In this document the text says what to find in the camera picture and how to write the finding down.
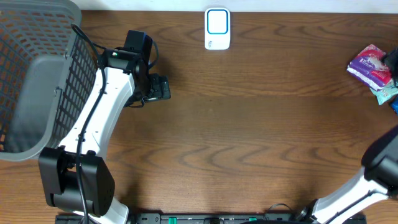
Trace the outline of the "teal wet wipes pack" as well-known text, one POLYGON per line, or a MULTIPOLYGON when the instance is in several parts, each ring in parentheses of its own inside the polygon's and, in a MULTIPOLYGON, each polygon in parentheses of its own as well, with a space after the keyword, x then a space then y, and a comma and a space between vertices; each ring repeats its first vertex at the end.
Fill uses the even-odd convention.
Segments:
POLYGON ((394 81, 390 81, 385 87, 381 88, 379 91, 370 88, 373 95, 376 97, 378 105, 389 101, 393 96, 397 94, 397 85, 394 81))

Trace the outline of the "blue Oreo cookie pack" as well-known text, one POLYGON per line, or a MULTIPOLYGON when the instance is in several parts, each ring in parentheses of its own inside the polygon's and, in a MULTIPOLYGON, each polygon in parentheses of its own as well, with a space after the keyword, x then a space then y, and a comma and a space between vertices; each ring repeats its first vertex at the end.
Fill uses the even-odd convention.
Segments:
POLYGON ((395 114, 398 114, 398 96, 390 102, 389 106, 394 110, 395 114))

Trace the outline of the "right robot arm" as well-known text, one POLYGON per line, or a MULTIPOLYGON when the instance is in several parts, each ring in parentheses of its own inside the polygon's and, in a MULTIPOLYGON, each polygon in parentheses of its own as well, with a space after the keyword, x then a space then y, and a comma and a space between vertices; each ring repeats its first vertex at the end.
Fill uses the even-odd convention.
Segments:
MULTIPOLYGON (((389 90, 397 96, 397 49, 385 53, 368 45, 346 69, 378 98, 389 90)), ((366 207, 397 198, 397 127, 374 141, 361 159, 358 173, 338 190, 303 208, 296 220, 307 223, 344 223, 366 207)))

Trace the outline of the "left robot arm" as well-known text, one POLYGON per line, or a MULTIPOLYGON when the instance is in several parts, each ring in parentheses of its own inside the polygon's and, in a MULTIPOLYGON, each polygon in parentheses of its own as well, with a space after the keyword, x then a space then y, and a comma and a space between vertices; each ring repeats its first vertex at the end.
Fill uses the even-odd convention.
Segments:
POLYGON ((171 97, 166 76, 150 73, 149 52, 106 49, 95 85, 82 112, 58 146, 39 156, 45 200, 81 215, 81 223, 127 223, 129 209, 115 198, 115 181, 105 158, 125 107, 171 97))

